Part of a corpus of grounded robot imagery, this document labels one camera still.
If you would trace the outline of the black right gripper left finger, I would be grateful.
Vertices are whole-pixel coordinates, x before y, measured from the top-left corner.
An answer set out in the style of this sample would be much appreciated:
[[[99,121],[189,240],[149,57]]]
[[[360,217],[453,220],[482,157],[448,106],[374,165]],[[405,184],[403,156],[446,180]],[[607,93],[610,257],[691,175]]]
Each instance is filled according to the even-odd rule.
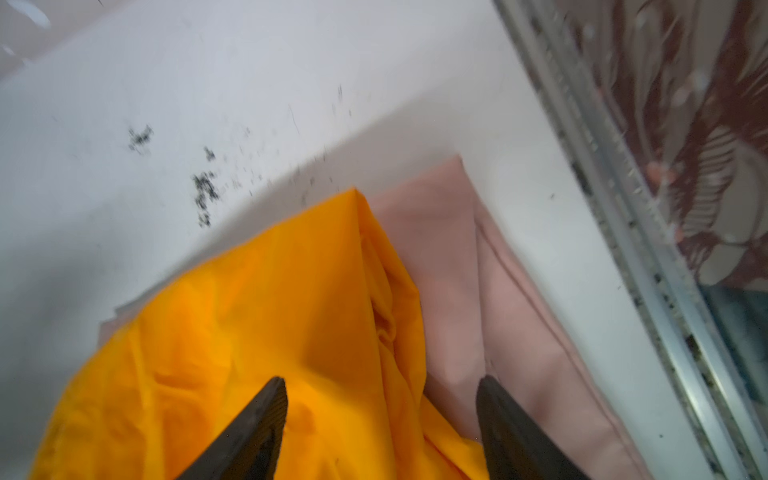
[[[179,477],[272,479],[280,455],[287,410],[285,381],[274,377]]]

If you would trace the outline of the pink shorts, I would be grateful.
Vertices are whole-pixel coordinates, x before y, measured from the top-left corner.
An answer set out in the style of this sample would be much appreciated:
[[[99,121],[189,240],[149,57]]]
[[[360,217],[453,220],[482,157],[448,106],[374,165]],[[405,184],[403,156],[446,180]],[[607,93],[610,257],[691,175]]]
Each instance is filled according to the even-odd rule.
[[[490,375],[589,477],[649,477],[459,158],[366,201],[419,293],[425,397],[461,437],[480,444],[475,397]]]

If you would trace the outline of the orange shorts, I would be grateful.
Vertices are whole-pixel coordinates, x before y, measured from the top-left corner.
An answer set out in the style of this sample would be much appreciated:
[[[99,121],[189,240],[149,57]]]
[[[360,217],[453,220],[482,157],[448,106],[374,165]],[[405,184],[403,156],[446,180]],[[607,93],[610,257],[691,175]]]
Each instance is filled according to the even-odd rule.
[[[182,275],[56,406],[34,479],[173,479],[274,378],[280,479],[484,479],[427,400],[418,290],[350,190]]]

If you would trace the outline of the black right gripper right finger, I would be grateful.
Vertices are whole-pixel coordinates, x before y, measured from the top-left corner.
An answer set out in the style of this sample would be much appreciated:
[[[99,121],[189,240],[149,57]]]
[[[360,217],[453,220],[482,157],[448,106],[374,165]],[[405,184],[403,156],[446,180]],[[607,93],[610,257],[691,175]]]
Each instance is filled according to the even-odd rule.
[[[494,377],[480,380],[475,403],[491,479],[588,479]]]

